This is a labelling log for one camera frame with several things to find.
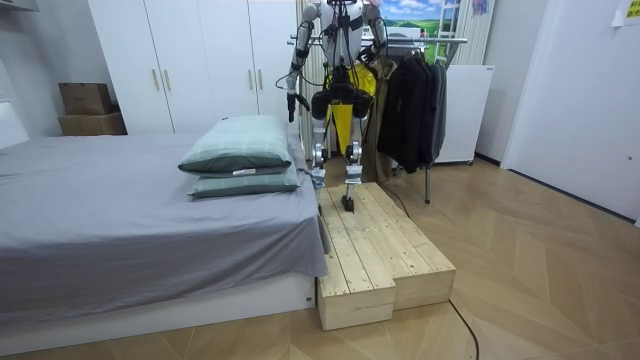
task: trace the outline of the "wooden platform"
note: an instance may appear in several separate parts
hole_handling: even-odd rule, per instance
[[[356,186],[355,212],[344,211],[346,186],[320,191],[333,250],[318,282],[324,330],[388,320],[393,310],[447,301],[455,267],[375,183]]]

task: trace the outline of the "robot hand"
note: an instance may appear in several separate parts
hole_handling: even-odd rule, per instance
[[[376,53],[373,50],[373,44],[365,47],[358,53],[357,59],[365,64],[370,64],[376,58]]]
[[[289,109],[289,122],[292,123],[294,120],[294,115],[296,112],[296,100],[300,103],[300,105],[304,106],[307,111],[311,111],[311,107],[309,106],[309,102],[304,96],[300,94],[287,94],[287,107]]]

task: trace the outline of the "gray-green pillow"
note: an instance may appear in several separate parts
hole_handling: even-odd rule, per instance
[[[281,173],[237,176],[231,178],[201,177],[189,195],[194,197],[222,197],[294,191],[300,186],[295,164]]]
[[[178,168],[201,176],[228,177],[245,169],[255,169],[255,174],[277,173],[290,165],[287,123],[255,115],[218,121],[193,145]]]

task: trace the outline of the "wardrobe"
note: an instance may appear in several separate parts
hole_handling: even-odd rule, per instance
[[[129,134],[203,132],[229,116],[288,119],[295,0],[90,0]]]

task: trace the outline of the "bed frame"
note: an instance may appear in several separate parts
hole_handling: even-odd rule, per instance
[[[0,356],[312,308],[314,278],[297,273],[209,295],[0,329]]]

